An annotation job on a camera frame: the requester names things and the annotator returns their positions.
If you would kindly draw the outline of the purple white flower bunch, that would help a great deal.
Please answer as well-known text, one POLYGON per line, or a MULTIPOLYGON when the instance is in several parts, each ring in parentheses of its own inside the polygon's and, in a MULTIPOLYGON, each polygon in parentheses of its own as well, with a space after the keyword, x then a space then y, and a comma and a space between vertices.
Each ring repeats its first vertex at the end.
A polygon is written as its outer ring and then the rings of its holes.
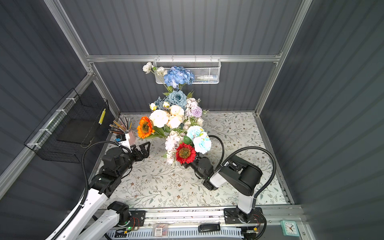
POLYGON ((200 106, 200 99, 187 98, 187 104, 184 114, 184 128, 191 126, 203 126, 203 116, 207 114, 207 110, 203 110, 200 106))

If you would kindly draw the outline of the cream peony flower stem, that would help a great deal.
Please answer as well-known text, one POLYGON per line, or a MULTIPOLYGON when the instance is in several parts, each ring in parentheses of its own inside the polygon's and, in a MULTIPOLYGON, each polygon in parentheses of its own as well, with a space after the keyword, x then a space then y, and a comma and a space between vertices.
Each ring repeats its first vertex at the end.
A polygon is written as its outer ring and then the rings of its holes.
POLYGON ((169 116, 169 121, 167 125, 171 129, 176 129, 183 122, 185 111, 182 107, 177 105, 170 106, 169 110, 170 110, 170 116, 169 116))

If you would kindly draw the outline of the light teal carnation stem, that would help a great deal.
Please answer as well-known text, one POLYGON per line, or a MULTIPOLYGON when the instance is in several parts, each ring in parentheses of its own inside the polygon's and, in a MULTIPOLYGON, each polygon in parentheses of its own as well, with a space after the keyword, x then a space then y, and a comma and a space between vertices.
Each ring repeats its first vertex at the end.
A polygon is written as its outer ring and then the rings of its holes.
POLYGON ((197 153, 206 154, 212 147, 208 133, 200 126, 191 126, 184 136, 184 143, 195 148, 197 153))

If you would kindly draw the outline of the pale pink hydrangea stem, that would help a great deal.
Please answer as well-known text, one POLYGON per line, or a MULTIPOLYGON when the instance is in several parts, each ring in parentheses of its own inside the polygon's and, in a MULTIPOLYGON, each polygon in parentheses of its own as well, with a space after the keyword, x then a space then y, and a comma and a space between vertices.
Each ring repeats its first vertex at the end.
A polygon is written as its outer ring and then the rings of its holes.
POLYGON ((176 131, 171 131, 165 142, 165 149, 167 150, 167 163, 173 164, 176 161, 177 148, 183 141, 183 136, 176 131))

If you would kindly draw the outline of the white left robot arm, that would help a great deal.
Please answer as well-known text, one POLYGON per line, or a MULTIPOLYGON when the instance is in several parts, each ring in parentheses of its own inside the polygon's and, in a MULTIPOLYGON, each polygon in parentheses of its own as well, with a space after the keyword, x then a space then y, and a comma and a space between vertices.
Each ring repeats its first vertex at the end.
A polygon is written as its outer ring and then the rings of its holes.
POLYGON ((85 178, 85 191, 73 210, 48 236, 49 240, 99 240, 113 227, 133 231, 143 226, 145 212, 132 214, 127 204, 115 201, 89 227, 97 210, 114 193, 133 169, 135 162, 141 162, 150 155, 151 144, 146 142, 129 148, 117 143, 102 157, 102 170, 90 180, 85 178))

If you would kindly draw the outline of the orange sunflower stem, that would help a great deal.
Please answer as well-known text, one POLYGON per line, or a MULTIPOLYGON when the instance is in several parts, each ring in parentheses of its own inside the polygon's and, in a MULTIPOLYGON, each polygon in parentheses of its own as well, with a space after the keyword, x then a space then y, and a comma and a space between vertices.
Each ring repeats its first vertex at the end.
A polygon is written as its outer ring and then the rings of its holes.
POLYGON ((162 128, 155 127, 149 117, 144 116, 140 119, 137 127, 140 139, 164 138, 165 132, 162 128))

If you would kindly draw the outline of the white rose stem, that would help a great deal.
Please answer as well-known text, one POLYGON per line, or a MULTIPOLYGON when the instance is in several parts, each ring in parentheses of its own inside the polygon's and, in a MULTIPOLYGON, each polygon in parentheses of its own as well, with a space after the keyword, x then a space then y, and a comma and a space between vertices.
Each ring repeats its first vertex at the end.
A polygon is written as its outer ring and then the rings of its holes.
POLYGON ((167 85, 165 84, 164 77, 168 73, 168 71, 164 67, 157 68, 151 62, 147 62, 145 65, 143 65, 142 70, 146 74, 149 74, 149 73, 154 74, 155 77, 161 80, 161 83, 165 87, 167 87, 167 85))

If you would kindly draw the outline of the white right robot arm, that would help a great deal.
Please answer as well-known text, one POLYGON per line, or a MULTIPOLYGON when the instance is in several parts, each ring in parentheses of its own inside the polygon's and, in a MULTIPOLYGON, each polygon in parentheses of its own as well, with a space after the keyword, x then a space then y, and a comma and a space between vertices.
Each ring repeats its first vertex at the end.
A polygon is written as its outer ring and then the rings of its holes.
POLYGON ((262 178, 262 170, 234 155, 224 161, 217 171, 207 157, 198 156, 192 163, 182 164, 184 168, 194 170, 196 176, 203 180, 203 186, 209 191, 215 191, 225 184, 230 184, 239 193, 239 202, 234 216, 241 223, 249 223, 253 212, 253 202, 256 186, 262 178))

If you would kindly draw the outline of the peach flower stem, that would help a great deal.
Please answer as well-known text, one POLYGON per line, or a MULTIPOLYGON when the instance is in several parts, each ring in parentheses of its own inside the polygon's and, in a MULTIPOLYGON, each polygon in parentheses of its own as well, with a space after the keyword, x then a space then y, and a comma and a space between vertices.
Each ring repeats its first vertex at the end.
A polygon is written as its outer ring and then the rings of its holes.
POLYGON ((155 103, 150 104, 150 109, 153 111, 149 119, 152 121, 153 125, 157 128, 162 128, 168 124, 170 119, 170 113, 164 110, 158 109, 155 103))

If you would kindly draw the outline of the dusty blue rose bunch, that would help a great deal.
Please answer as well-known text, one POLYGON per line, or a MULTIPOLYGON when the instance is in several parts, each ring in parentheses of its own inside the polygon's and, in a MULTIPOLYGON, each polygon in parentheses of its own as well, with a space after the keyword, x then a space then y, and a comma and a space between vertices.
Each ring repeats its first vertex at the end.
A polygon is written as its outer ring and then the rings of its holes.
POLYGON ((179 106, 185 110, 187 105, 187 95, 183 91, 173 91, 172 93, 169 93, 168 96, 165 96, 163 99, 158 97, 154 104, 159 110, 168 109, 170 106, 173 105, 179 106))

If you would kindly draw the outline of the red berry sprig stem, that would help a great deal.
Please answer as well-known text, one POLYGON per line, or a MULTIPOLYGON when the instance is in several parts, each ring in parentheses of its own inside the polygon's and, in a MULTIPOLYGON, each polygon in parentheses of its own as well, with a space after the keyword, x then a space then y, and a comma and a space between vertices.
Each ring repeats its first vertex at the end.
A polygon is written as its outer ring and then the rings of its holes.
POLYGON ((197 156, 196 150, 193 146, 181 143, 176 151, 176 161, 181 164, 192 163, 197 156))

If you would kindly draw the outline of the blue hydrangea flower stem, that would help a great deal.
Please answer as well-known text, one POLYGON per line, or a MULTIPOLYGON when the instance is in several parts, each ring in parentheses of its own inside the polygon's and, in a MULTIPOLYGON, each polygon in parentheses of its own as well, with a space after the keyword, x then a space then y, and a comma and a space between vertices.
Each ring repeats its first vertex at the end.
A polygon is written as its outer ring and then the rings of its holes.
POLYGON ((164 83, 174 90, 181 90, 184 85, 191 85, 195 81, 195 75, 184 67, 171 67, 164 75, 164 83))

